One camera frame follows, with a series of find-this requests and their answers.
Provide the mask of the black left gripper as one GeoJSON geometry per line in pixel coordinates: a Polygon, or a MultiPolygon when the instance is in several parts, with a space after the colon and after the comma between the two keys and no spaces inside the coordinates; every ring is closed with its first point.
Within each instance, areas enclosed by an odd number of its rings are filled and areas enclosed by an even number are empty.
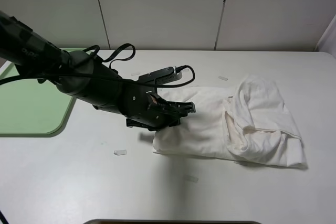
{"type": "Polygon", "coordinates": [[[167,102],[144,87],[126,87],[119,98],[118,109],[126,117],[126,126],[159,131],[178,126],[181,120],[174,116],[188,116],[195,113],[193,102],[167,102]]]}

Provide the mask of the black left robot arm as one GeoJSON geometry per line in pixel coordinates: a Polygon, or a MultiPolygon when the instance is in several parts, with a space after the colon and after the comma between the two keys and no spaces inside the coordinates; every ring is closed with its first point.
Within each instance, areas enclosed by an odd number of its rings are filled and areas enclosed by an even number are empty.
{"type": "Polygon", "coordinates": [[[178,88],[183,66],[166,67],[139,76],[121,77],[111,67],[118,55],[131,47],[126,43],[107,59],[99,56],[99,46],[66,51],[35,33],[13,16],[1,13],[1,57],[12,62],[18,75],[1,80],[7,84],[19,80],[49,81],[71,97],[91,104],[96,110],[121,114],[127,127],[159,131],[177,126],[181,118],[196,111],[193,102],[175,102],[162,98],[159,88],[178,88]]]}

